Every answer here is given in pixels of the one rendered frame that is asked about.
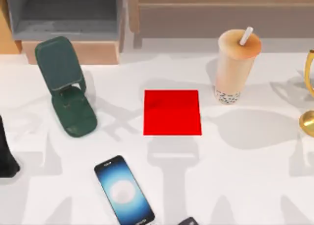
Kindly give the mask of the flat red square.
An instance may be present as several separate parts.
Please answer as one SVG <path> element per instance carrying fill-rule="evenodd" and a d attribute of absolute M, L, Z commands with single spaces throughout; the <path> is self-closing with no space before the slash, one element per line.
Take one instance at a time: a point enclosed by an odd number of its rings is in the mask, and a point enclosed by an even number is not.
<path fill-rule="evenodd" d="M 145 90 L 143 134 L 200 136 L 202 127 L 198 90 Z"/>

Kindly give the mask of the bubble tea cup with straw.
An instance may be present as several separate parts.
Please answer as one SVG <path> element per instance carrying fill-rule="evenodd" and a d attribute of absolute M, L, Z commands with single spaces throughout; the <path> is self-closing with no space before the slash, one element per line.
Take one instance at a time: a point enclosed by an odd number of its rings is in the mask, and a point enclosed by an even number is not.
<path fill-rule="evenodd" d="M 256 57 L 262 50 L 259 37 L 247 29 L 231 29 L 218 39 L 218 60 L 214 94 L 222 104 L 233 104 L 240 98 Z"/>

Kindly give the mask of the black smartphone with blue screen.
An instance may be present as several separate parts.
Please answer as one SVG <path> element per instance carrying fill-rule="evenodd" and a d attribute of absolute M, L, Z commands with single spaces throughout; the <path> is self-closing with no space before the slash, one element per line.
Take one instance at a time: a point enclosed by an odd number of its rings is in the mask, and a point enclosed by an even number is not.
<path fill-rule="evenodd" d="M 148 225 L 155 214 L 125 159 L 117 155 L 94 167 L 119 225 Z"/>

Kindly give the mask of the dark green phone stand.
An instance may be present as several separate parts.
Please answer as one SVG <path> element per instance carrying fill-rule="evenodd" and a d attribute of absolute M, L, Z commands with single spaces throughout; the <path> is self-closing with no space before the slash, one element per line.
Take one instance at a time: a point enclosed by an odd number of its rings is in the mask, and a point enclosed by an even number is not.
<path fill-rule="evenodd" d="M 61 126 L 69 136 L 79 138 L 94 131 L 98 122 L 85 96 L 86 82 L 78 58 L 54 58 L 48 63 L 39 61 L 40 49 L 63 42 L 71 45 L 64 36 L 41 42 L 35 48 L 35 58 Z"/>

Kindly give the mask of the pale wooden drawer front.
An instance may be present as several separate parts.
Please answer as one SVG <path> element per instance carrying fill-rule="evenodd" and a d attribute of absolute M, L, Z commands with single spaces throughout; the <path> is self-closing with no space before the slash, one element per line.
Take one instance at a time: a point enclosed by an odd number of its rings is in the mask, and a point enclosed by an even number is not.
<path fill-rule="evenodd" d="M 123 42 L 120 41 L 72 41 L 52 45 L 39 50 L 39 61 L 48 63 L 54 58 L 70 59 L 76 56 L 80 64 L 118 64 Z"/>

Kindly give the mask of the wooden cupboard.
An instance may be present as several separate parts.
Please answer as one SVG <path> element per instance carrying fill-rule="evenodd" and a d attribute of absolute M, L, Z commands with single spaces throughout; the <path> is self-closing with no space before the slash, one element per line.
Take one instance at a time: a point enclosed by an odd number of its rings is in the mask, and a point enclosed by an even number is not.
<path fill-rule="evenodd" d="M 127 0 L 130 31 L 143 38 L 217 38 L 252 26 L 261 38 L 314 41 L 314 0 Z"/>

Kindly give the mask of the dark grey object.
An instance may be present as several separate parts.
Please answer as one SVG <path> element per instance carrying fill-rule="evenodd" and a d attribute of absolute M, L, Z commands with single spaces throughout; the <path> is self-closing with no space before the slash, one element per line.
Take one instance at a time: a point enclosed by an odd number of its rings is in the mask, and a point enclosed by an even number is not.
<path fill-rule="evenodd" d="M 193 217 L 188 217 L 182 220 L 181 222 L 179 222 L 178 225 L 199 225 L 199 224 Z"/>

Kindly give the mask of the gold trophy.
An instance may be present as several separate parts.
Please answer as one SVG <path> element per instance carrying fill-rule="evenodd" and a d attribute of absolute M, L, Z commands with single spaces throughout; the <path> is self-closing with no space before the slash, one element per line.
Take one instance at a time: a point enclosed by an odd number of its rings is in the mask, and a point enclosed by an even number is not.
<path fill-rule="evenodd" d="M 313 60 L 314 50 L 310 50 L 305 63 L 304 82 L 312 97 L 314 97 L 314 87 L 311 85 L 310 71 Z M 299 126 L 306 134 L 314 138 L 314 111 L 303 113 L 299 118 Z"/>

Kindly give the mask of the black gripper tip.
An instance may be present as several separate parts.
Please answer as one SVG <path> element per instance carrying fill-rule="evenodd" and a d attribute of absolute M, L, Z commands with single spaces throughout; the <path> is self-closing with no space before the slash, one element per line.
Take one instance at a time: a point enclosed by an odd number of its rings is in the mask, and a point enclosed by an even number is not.
<path fill-rule="evenodd" d="M 20 166 L 7 144 L 2 116 L 0 115 L 0 178 L 12 178 L 20 171 Z"/>

